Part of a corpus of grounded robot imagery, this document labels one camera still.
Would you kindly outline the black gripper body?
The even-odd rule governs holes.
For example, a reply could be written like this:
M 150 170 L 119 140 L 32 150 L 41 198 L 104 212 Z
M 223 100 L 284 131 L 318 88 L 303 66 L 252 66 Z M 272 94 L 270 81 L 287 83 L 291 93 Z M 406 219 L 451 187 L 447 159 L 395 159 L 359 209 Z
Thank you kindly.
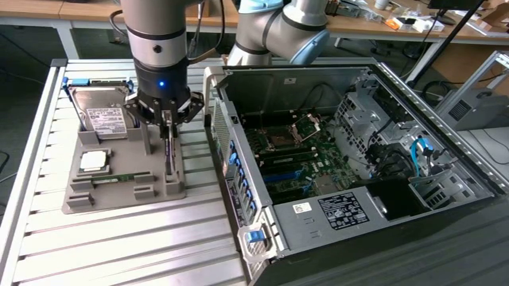
M 175 65 L 151 67 L 134 59 L 139 91 L 152 98 L 175 100 L 183 104 L 190 99 L 187 87 L 188 59 L 184 57 Z

